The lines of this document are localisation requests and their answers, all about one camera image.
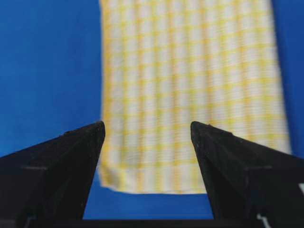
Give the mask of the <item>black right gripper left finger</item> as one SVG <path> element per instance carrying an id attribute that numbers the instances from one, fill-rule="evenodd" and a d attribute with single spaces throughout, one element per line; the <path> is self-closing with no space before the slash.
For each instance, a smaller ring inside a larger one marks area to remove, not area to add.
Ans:
<path id="1" fill-rule="evenodd" d="M 99 121 L 1 157 L 1 227 L 81 220 L 104 140 Z"/>

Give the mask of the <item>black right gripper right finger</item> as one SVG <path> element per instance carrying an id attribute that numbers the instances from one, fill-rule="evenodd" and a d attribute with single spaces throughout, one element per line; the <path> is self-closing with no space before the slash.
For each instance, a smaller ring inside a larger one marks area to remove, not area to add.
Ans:
<path id="1" fill-rule="evenodd" d="M 303 159 L 196 121 L 190 134 L 215 220 L 303 227 Z"/>

